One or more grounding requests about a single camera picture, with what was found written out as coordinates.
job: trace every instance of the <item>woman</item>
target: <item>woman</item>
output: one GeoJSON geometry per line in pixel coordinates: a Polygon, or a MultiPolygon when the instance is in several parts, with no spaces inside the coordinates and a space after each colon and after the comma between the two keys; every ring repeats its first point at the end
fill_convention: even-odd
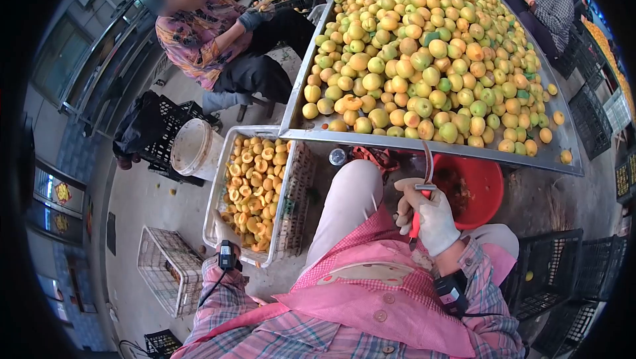
{"type": "Polygon", "coordinates": [[[563,53],[574,22],[572,0],[505,0],[537,40],[548,61],[563,53]]]}
{"type": "MultiPolygon", "coordinates": [[[[519,251],[513,233],[492,224],[460,234],[445,195],[431,200],[413,189],[421,179],[395,183],[404,192],[396,224],[408,234],[410,213],[420,216],[419,242],[409,251],[382,204],[380,171],[354,160],[334,177],[306,267],[277,303],[258,307],[236,270],[226,275],[195,316],[192,334],[172,355],[179,358],[289,358],[306,356],[523,357],[497,285],[519,251]],[[351,194],[352,187],[359,194],[351,194]],[[466,315],[444,309],[435,282],[457,280],[466,315]]],[[[216,236],[240,239],[215,213],[216,236]]],[[[218,256],[203,263],[205,297],[221,277],[218,256]]]]}
{"type": "MultiPolygon", "coordinates": [[[[303,58],[315,29],[305,17],[266,4],[247,9],[234,0],[156,3],[159,42],[170,61],[208,92],[204,105],[211,101],[217,108],[229,107],[254,93],[287,103],[290,78],[265,53],[284,40],[303,58]]],[[[206,108],[206,114],[217,110],[206,108]]]]}

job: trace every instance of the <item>gray glove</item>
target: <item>gray glove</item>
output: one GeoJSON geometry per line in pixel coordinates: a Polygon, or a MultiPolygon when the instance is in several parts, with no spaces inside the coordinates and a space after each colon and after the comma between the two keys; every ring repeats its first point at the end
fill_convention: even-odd
{"type": "Polygon", "coordinates": [[[263,21],[270,21],[272,18],[274,18],[274,5],[269,5],[263,11],[248,9],[238,17],[238,21],[245,27],[246,32],[251,32],[263,21]]]}

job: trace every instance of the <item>red handle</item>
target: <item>red handle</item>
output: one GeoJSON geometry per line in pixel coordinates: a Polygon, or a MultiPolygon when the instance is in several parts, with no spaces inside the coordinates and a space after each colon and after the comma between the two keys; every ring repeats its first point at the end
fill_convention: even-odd
{"type": "MultiPolygon", "coordinates": [[[[422,195],[426,197],[426,199],[431,198],[430,190],[421,190],[422,195]]],[[[411,224],[411,230],[408,233],[408,236],[411,238],[417,239],[417,236],[420,234],[420,215],[419,213],[413,209],[413,223],[411,224]]]]}

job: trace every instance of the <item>stool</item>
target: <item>stool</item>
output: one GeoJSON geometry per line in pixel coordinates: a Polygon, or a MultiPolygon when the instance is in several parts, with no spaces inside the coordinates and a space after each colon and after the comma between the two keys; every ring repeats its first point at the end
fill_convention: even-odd
{"type": "MultiPolygon", "coordinates": [[[[259,98],[252,96],[252,102],[267,108],[267,113],[265,114],[265,117],[267,119],[272,118],[272,115],[274,114],[274,107],[276,106],[276,103],[274,101],[263,101],[259,98]]],[[[243,118],[245,117],[245,111],[247,111],[247,105],[241,105],[240,109],[238,110],[237,122],[241,123],[243,121],[243,118]]]]}

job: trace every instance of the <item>wristband device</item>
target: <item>wristband device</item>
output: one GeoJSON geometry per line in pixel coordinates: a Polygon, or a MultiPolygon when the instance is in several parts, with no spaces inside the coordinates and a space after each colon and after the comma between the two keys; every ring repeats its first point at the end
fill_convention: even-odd
{"type": "Polygon", "coordinates": [[[433,282],[444,310],[449,315],[461,318],[468,310],[468,300],[464,294],[466,284],[466,276],[461,269],[450,275],[435,279],[433,282]]]}

